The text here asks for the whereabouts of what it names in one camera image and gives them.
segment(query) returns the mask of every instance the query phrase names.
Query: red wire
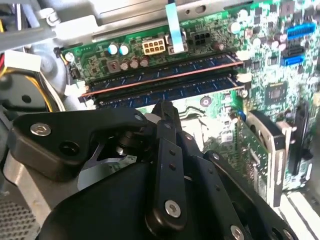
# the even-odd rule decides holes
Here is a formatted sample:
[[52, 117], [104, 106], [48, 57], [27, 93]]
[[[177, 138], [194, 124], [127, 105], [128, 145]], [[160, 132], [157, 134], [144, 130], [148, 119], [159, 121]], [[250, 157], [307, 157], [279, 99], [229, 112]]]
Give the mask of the red wire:
[[1, 56], [0, 56], [0, 69], [2, 69], [4, 63], [5, 63], [5, 55], [1, 54]]

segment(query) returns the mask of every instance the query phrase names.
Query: blue ram module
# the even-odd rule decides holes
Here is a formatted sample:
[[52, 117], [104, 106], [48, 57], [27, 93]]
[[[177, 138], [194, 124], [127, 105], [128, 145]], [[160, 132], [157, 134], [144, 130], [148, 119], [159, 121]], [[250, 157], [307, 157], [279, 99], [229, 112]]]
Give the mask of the blue ram module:
[[127, 97], [118, 100], [101, 101], [98, 108], [130, 107], [141, 108], [156, 104], [159, 100], [179, 100], [202, 94], [241, 89], [244, 85], [236, 80], [234, 76], [222, 76], [211, 78], [197, 83], [185, 84], [170, 89], [142, 94], [136, 97]]
[[115, 78], [104, 79], [102, 81], [95, 81], [90, 86], [90, 92], [87, 92], [82, 96], [85, 97], [94, 94], [106, 93], [109, 91], [135, 87], [151, 82], [170, 80], [192, 74], [235, 67], [242, 64], [243, 61], [231, 56], [231, 54], [208, 56], [184, 63], [174, 63], [166, 67], [160, 67], [156, 69], [152, 68]]

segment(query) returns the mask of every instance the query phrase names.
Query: black plastic bracket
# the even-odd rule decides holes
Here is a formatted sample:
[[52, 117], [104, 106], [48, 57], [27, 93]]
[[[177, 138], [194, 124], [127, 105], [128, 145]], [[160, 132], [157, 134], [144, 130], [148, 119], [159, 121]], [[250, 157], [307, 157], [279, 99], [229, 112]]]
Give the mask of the black plastic bracket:
[[[48, 125], [50, 134], [33, 134], [31, 126], [37, 123]], [[139, 132], [147, 123], [133, 108], [27, 114], [13, 122], [8, 146], [20, 163], [54, 181], [68, 181], [90, 159], [94, 141]]]

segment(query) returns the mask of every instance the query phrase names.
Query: capacitor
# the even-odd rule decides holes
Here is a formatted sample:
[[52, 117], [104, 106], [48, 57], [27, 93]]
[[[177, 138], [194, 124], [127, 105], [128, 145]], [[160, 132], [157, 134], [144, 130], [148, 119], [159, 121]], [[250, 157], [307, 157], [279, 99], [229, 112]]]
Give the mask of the capacitor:
[[120, 64], [120, 68], [121, 68], [121, 70], [123, 70], [123, 71], [128, 70], [129, 67], [130, 67], [130, 62], [129, 62], [129, 60], [124, 60], [124, 61]]
[[273, 36], [273, 39], [276, 41], [279, 41], [280, 43], [285, 43], [287, 38], [288, 38], [287, 34], [281, 34], [279, 32]]
[[229, 25], [228, 31], [231, 34], [238, 34], [241, 31], [241, 25], [238, 22], [233, 22]]
[[119, 53], [122, 55], [122, 56], [125, 56], [129, 53], [129, 47], [127, 45], [121, 45], [120, 48], [119, 48]]
[[238, 12], [238, 18], [237, 18], [237, 21], [238, 22], [242, 22], [242, 21], [245, 21], [249, 16], [249, 13], [246, 9], [241, 9], [239, 12]]
[[140, 60], [141, 67], [148, 67], [149, 66], [149, 58], [147, 56], [143, 56]]
[[137, 68], [139, 67], [139, 58], [137, 58], [136, 56], [134, 56], [134, 57], [131, 59], [130, 67], [133, 68], [133, 69], [137, 69]]
[[116, 43], [111, 43], [109, 46], [108, 46], [108, 52], [111, 54], [111, 55], [115, 55], [118, 53], [118, 45]]
[[283, 52], [287, 48], [287, 45], [285, 43], [282, 43], [279, 45], [280, 52]]
[[237, 124], [239, 121], [238, 116], [235, 112], [231, 112], [229, 114], [229, 118], [230, 118], [232, 124]]
[[212, 44], [212, 48], [216, 51], [223, 51], [225, 49], [225, 45], [221, 42], [217, 42], [215, 41], [213, 44]]
[[279, 47], [279, 42], [273, 39], [270, 39], [267, 44], [271, 47], [271, 49], [276, 50]]
[[258, 49], [258, 48], [260, 48], [260, 46], [261, 46], [261, 40], [260, 40], [260, 38], [258, 38], [258, 37], [253, 38], [252, 41], [251, 41], [251, 43], [252, 43], [252, 45], [253, 45], [253, 47], [254, 47], [255, 49]]

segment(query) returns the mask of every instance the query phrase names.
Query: sata port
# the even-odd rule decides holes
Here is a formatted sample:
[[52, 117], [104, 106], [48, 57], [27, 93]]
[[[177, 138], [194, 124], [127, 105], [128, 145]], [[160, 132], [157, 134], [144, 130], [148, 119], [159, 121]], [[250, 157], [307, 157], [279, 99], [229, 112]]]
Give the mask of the sata port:
[[282, 56], [285, 58], [291, 58], [295, 56], [304, 55], [306, 52], [303, 46], [291, 46], [283, 51]]

